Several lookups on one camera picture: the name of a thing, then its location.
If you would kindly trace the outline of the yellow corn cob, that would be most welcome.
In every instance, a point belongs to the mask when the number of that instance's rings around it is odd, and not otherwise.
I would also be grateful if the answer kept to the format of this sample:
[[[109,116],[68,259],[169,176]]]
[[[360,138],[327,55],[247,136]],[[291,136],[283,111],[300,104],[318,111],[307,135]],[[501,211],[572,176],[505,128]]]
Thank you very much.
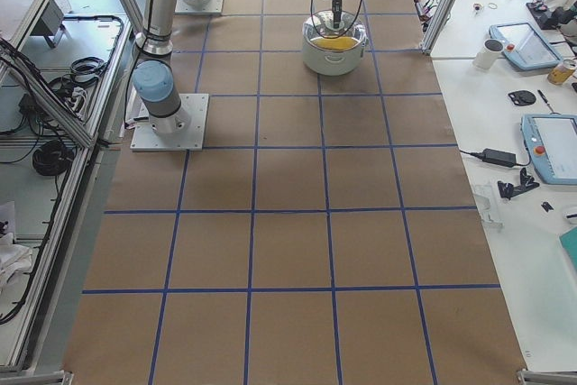
[[[337,38],[316,38],[311,41],[312,44],[322,50],[347,51],[353,49],[358,41],[353,37],[341,36]]]

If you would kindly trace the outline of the pale green electric pot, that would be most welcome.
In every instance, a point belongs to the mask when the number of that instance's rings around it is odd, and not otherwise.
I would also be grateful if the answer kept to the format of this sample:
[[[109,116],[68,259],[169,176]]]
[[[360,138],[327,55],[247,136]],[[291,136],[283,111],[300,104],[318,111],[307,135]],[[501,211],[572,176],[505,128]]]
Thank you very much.
[[[341,76],[356,69],[363,58],[365,46],[344,52],[315,48],[304,41],[302,31],[302,57],[309,69],[326,76]]]

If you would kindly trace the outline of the glass pot lid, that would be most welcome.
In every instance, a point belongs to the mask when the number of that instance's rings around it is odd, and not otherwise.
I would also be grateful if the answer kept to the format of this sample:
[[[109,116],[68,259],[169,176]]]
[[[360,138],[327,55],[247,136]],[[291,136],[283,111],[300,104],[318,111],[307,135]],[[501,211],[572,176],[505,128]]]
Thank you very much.
[[[353,37],[358,41],[354,47],[363,47],[366,43],[366,30],[364,25],[354,14],[342,12],[341,28],[335,29],[333,26],[333,12],[330,10],[318,11],[303,23],[304,41],[309,45],[318,48],[311,43],[316,38],[337,38],[341,36]]]

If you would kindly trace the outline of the white mug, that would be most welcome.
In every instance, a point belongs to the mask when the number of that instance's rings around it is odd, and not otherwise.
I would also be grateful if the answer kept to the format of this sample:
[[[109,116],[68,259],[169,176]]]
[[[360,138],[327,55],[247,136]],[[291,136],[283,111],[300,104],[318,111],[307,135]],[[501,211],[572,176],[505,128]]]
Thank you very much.
[[[504,44],[497,39],[487,39],[472,61],[472,65],[478,69],[488,70],[499,58],[504,50]]]

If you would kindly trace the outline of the upper teach pendant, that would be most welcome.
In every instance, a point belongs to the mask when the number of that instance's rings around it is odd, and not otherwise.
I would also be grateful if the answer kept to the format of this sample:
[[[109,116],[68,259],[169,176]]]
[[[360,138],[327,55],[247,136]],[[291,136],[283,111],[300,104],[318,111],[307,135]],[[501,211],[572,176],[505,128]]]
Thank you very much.
[[[505,58],[521,70],[547,69],[557,66],[563,57],[532,23],[493,24],[491,38],[501,41]]]

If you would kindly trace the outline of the teach pendant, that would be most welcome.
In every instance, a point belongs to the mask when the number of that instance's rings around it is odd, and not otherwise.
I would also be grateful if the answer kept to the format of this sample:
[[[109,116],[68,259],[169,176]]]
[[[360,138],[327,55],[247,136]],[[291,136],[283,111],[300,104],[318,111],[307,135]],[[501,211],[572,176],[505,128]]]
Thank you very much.
[[[493,24],[491,38],[501,41],[505,58],[521,70],[547,69],[557,66],[563,57],[532,23]]]
[[[523,115],[521,135],[539,178],[550,185],[576,185],[576,116]]]

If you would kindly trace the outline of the black round disc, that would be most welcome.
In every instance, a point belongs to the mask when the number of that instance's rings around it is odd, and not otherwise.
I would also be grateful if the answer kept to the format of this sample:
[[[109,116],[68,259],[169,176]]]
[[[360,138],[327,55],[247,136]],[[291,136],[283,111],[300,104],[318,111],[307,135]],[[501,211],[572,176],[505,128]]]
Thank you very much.
[[[536,102],[535,94],[528,90],[509,92],[508,97],[515,106],[528,106],[533,105]]]

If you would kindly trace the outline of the black power brick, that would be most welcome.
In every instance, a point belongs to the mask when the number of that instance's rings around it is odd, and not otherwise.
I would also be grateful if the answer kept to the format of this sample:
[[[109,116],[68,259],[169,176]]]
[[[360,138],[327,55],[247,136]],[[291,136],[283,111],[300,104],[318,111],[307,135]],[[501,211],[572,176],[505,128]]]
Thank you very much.
[[[517,157],[515,153],[498,151],[490,148],[483,150],[481,160],[489,164],[507,168],[512,168],[517,165]]]

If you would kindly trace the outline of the yellow drink can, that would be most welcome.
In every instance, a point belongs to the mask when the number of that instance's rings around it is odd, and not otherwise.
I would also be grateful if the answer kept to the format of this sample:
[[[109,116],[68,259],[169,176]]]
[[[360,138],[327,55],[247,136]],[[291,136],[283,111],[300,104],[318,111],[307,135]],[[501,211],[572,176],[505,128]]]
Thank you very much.
[[[548,73],[547,81],[553,85],[561,86],[575,71],[575,60],[563,60]]]

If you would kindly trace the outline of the lower teach pendant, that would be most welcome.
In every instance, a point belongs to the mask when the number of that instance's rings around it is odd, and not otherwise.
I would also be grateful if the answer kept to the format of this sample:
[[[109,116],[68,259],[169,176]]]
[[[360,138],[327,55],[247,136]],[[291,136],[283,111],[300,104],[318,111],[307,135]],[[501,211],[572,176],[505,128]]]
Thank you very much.
[[[539,178],[550,185],[576,185],[576,116],[523,115],[521,135]]]

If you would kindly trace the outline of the grey box on stand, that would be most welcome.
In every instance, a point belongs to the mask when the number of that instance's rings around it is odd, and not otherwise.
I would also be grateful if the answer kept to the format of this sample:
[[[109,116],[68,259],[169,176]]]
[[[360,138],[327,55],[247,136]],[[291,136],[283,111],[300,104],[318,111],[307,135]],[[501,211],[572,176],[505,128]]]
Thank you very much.
[[[32,28],[31,36],[41,36],[51,49],[55,49],[66,30],[64,13],[55,0],[49,0],[41,17]]]

